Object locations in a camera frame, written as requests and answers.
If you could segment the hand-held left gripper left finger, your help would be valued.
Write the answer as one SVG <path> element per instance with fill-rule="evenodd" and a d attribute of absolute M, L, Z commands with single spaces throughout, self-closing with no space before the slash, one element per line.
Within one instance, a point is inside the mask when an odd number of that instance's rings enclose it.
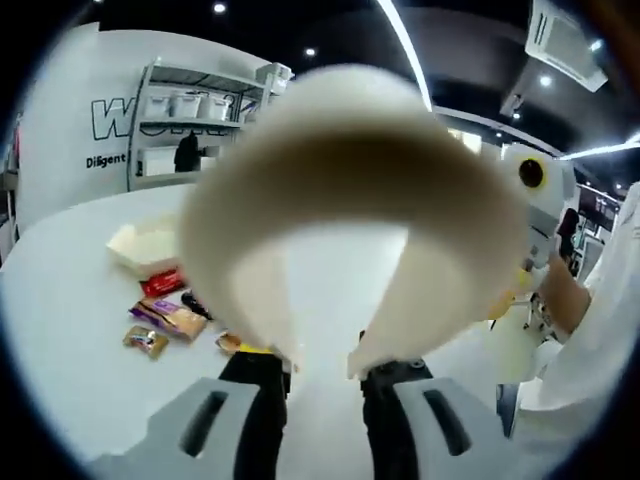
<path fill-rule="evenodd" d="M 95 479 L 273 479 L 287 423 L 290 362 L 237 352 L 154 413 L 145 437 L 89 465 Z"/>

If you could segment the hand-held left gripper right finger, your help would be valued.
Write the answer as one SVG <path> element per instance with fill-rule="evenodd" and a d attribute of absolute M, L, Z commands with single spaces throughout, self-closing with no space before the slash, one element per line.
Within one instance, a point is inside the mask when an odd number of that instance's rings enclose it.
<path fill-rule="evenodd" d="M 391 361 L 360 382 L 376 479 L 506 479 L 515 447 L 499 417 L 422 360 Z"/>

